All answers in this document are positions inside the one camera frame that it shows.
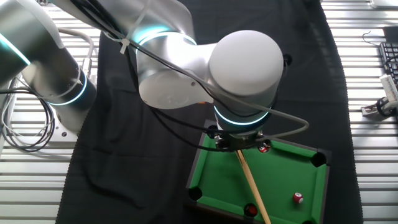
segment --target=mini pool table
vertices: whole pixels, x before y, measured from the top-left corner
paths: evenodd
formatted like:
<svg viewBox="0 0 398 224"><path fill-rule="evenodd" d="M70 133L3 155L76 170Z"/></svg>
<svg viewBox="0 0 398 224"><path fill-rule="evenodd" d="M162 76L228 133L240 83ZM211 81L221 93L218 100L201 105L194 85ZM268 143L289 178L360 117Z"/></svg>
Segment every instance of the mini pool table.
<svg viewBox="0 0 398 224"><path fill-rule="evenodd" d="M206 134L201 145L214 147ZM268 152L243 150L272 224L320 224L323 220L330 153L291 142L271 141ZM303 202L295 203L295 193ZM198 150L187 184L187 205L235 217L248 223L264 223L247 213L257 207L235 152Z"/></svg>

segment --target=keyboard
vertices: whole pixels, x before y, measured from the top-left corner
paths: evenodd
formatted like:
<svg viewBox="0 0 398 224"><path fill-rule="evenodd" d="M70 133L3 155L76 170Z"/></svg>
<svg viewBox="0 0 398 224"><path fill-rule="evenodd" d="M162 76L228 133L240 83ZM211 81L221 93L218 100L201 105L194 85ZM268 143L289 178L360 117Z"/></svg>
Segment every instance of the keyboard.
<svg viewBox="0 0 398 224"><path fill-rule="evenodd" d="M398 56L398 43L381 43L380 53L384 64L391 57ZM387 68L384 67L384 70L386 74L391 75L395 83L398 82L398 58L392 59L391 62L387 64Z"/></svg>

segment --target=black cloth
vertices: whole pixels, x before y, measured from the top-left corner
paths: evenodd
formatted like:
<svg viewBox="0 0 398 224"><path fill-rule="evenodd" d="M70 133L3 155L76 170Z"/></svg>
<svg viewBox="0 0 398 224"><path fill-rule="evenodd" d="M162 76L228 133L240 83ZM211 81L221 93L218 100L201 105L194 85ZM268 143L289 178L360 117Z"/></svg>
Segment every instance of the black cloth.
<svg viewBox="0 0 398 224"><path fill-rule="evenodd" d="M387 42L398 42L398 27L383 27L383 32Z"/></svg>
<svg viewBox="0 0 398 224"><path fill-rule="evenodd" d="M333 153L325 224L362 223L345 76L319 1L182 2L192 13L199 44L251 29L271 36L284 54L291 54L293 63L281 83L276 109L306 119L310 128L284 139ZM119 50L119 44L101 36L98 94L72 156L57 223L240 223L183 206L196 149L154 118L133 87ZM198 126L215 120L210 105L168 112ZM198 131L170 126L199 142ZM299 127L271 116L264 133Z"/></svg>

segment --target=red pool ball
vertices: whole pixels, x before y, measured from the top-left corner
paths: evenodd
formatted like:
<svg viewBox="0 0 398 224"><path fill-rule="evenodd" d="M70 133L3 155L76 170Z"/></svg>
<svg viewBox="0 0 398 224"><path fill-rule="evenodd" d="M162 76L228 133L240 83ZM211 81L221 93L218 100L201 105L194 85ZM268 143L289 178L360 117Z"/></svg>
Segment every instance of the red pool ball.
<svg viewBox="0 0 398 224"><path fill-rule="evenodd" d="M293 195L293 201L294 203L302 203L304 200L303 195L301 195L300 193L295 193Z"/></svg>

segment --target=wooden cue stick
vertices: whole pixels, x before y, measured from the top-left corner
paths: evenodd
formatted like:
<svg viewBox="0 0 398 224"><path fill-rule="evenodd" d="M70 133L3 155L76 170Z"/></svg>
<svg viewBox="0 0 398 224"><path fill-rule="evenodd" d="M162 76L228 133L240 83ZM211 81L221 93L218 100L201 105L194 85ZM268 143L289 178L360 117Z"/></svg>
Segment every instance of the wooden cue stick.
<svg viewBox="0 0 398 224"><path fill-rule="evenodd" d="M266 224L271 224L271 221L269 220L269 217L268 217L267 210L264 206L264 203L262 202L259 190L257 189L257 185L254 181L253 175L251 174L248 162L244 158L241 150L237 150L236 155L238 156L238 159L239 159L239 162L241 163L244 175L246 176L246 179L249 182L251 191L252 191L254 198L256 199L256 202L259 206L259 210L260 210L262 218L264 219Z"/></svg>

